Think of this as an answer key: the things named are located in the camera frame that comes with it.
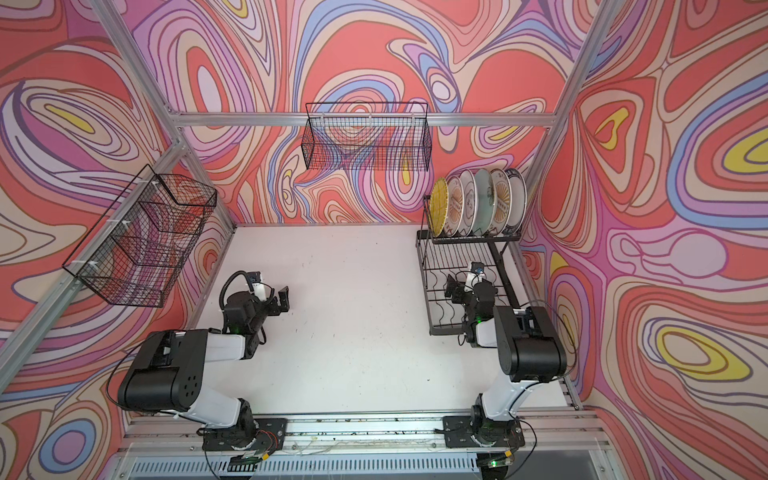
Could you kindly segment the green rim lettered plate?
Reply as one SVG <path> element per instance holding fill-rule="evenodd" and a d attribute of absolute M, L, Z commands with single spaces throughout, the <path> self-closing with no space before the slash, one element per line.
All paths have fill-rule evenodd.
<path fill-rule="evenodd" d="M 505 232 L 512 235 L 519 231 L 527 210 L 527 185 L 522 174 L 514 168 L 505 171 L 510 186 L 510 213 Z"/>

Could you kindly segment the large orange sunburst plate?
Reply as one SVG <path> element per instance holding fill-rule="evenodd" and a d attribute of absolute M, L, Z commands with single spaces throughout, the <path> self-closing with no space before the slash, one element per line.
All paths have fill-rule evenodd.
<path fill-rule="evenodd" d="M 499 235 L 508 225 L 511 212 L 511 186 L 509 177 L 500 169 L 492 170 L 490 172 L 490 177 L 495 203 L 488 233 L 491 235 Z"/>

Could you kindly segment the light blue flower plate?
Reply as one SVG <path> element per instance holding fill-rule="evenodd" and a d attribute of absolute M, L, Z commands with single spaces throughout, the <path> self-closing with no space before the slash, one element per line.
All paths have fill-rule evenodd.
<path fill-rule="evenodd" d="M 490 228 L 495 210 L 495 192 L 488 170 L 480 169 L 475 173 L 476 214 L 472 232 L 476 236 L 484 235 Z"/>

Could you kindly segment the yellow green woven tray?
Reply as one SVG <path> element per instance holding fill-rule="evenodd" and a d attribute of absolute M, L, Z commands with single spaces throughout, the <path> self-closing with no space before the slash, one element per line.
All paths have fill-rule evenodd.
<path fill-rule="evenodd" d="M 440 177 L 435 181 L 429 195 L 429 221 L 434 237 L 439 237 L 446 227 L 448 204 L 448 182 L 445 177 Z"/>

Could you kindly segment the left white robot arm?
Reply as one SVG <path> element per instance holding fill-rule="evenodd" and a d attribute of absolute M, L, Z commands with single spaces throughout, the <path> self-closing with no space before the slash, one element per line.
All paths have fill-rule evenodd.
<path fill-rule="evenodd" d="M 125 411 L 168 414 L 210 430 L 247 430 L 250 407 L 205 384 L 205 368 L 253 358 L 266 343 L 264 323 L 290 310 L 290 289 L 257 283 L 245 291 L 220 292 L 222 329 L 166 330 L 139 347 L 117 392 Z"/>

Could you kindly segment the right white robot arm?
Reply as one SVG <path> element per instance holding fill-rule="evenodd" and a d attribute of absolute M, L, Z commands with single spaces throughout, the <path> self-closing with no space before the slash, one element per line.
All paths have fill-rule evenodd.
<path fill-rule="evenodd" d="M 478 440 L 491 438 L 517 421 L 517 412 L 532 390 L 564 376 L 566 349 L 547 310 L 539 305 L 498 305 L 498 288 L 480 273 L 463 281 L 450 275 L 444 295 L 464 308 L 459 342 L 497 353 L 500 373 L 472 406 L 469 431 Z"/>

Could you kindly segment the white plate green quatrefoil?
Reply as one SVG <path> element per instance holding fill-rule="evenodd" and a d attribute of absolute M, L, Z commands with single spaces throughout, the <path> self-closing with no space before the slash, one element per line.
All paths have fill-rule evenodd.
<path fill-rule="evenodd" d="M 477 186 L 474 174 L 465 170 L 461 173 L 460 182 L 463 193 L 463 211 L 460 223 L 460 234 L 465 237 L 476 236 L 474 227 L 477 214 Z"/>

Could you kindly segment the small orange sunburst plate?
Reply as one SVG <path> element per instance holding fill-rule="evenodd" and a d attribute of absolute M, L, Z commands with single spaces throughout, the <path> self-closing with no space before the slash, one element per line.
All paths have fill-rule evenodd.
<path fill-rule="evenodd" d="M 448 180 L 448 207 L 444 228 L 447 237 L 456 236 L 459 232 L 464 208 L 464 191 L 461 180 L 451 177 Z"/>

